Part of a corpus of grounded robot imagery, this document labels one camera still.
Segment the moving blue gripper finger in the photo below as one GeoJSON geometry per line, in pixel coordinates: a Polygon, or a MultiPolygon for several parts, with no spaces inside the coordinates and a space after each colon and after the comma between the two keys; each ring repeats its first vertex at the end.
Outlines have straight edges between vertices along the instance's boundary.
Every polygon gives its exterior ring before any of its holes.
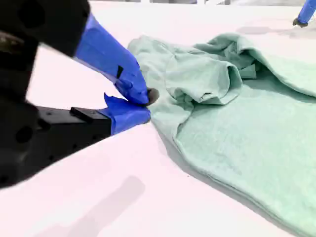
{"type": "Polygon", "coordinates": [[[293,20],[293,26],[306,27],[316,10],[316,0],[306,0],[298,16],[293,20]]]}
{"type": "Polygon", "coordinates": [[[101,73],[131,103],[148,106],[158,99],[136,58],[101,26],[88,1],[14,0],[12,5],[23,33],[101,73]]]}

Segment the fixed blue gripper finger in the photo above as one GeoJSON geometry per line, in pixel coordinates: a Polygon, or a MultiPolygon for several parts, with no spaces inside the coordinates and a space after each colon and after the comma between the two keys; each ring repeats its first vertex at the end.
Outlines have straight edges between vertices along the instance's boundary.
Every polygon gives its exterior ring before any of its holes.
{"type": "Polygon", "coordinates": [[[150,120],[150,112],[145,106],[108,95],[104,100],[106,108],[98,110],[39,108],[41,169],[150,120]]]}

